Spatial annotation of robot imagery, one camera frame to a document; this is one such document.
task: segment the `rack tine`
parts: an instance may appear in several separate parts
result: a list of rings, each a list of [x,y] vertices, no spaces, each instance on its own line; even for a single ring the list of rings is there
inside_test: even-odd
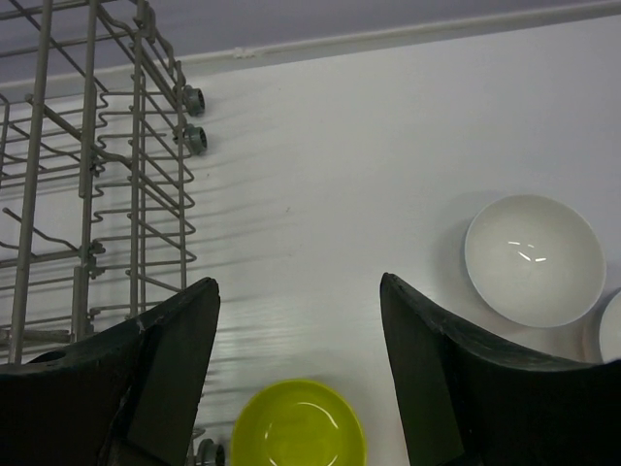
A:
[[[19,222],[21,224],[21,217],[18,216],[17,214],[15,214],[11,209],[9,209],[8,207],[5,207],[4,209],[2,209],[2,212],[4,214],[6,214],[7,216],[9,216],[10,218],[16,220],[17,222]],[[66,240],[62,240],[60,238],[53,238],[50,235],[46,235],[43,231],[41,231],[39,228],[36,227],[32,227],[32,232],[39,235],[41,238],[43,238],[46,241],[49,241],[50,243],[58,243],[60,245],[64,245],[67,248],[69,248],[69,250],[78,251],[78,248],[76,248],[74,245],[72,245],[71,243],[69,243]]]

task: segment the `white surface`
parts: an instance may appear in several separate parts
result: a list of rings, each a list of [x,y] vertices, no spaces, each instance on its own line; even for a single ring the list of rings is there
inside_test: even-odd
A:
[[[605,307],[600,323],[600,349],[604,361],[621,359],[621,293]]]
[[[509,196],[483,209],[468,228],[465,258],[485,302],[522,325],[573,322],[604,289],[605,258],[591,226],[543,196]]]
[[[190,160],[190,277],[216,278],[223,298],[198,424],[226,439],[260,387],[316,378],[356,410],[370,465],[406,466],[379,313],[385,271],[513,342],[594,358],[584,319],[534,329],[492,312],[461,249],[489,202],[548,195],[591,223],[605,293],[619,286],[620,40],[609,17],[189,76],[208,98],[211,147]],[[79,207],[58,216],[41,202],[52,232],[75,228]],[[93,300],[114,296],[108,279]],[[34,295],[30,315],[53,299]]]

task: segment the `yellow-green bowl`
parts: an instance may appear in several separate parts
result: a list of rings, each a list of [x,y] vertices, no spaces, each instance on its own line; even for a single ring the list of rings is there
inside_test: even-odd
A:
[[[365,466],[367,443],[351,407],[314,381],[275,383],[235,423],[231,466]]]

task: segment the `metal wire rack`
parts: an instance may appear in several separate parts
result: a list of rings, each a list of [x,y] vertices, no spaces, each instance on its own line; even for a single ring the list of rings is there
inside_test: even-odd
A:
[[[116,3],[131,9],[128,21],[109,12]],[[2,68],[36,63],[33,91],[24,101],[0,94],[0,203],[5,204],[0,234],[18,230],[18,242],[0,236],[0,293],[13,298],[11,312],[3,315],[10,314],[10,321],[0,322],[0,351],[19,364],[28,353],[88,337],[100,315],[135,316],[186,287],[187,264],[196,259],[186,248],[186,237],[195,231],[186,219],[194,205],[186,192],[194,179],[186,161],[207,149],[207,138],[186,118],[205,110],[203,94],[186,84],[147,1],[7,4],[0,28],[27,21],[38,40],[0,50]],[[86,19],[85,35],[55,39],[54,17],[70,11]],[[102,48],[133,65],[132,88],[110,88],[98,76],[96,54]],[[46,96],[50,65],[80,78],[77,97]],[[42,192],[55,190],[69,193],[71,206],[39,205]],[[11,200],[17,207],[7,205]],[[71,209],[80,231],[57,237],[51,232],[58,230],[55,222],[36,224],[35,206],[57,209],[58,222]],[[150,251],[161,249],[166,254],[150,258]],[[162,271],[176,279],[162,280]],[[89,289],[115,272],[127,283],[126,296],[94,305]],[[63,286],[70,289],[65,309],[71,313],[28,317],[29,297],[38,289]]]

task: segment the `bowl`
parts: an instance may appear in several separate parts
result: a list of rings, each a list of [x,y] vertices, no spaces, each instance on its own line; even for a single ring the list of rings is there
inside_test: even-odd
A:
[[[292,380],[256,394],[238,417],[231,466],[364,466],[362,426],[339,393]]]
[[[547,197],[509,196],[487,206],[468,229],[465,256],[483,300],[531,327],[584,316],[604,288],[605,258],[593,229]]]
[[[621,292],[612,298],[602,314],[600,352],[604,362],[621,359]]]

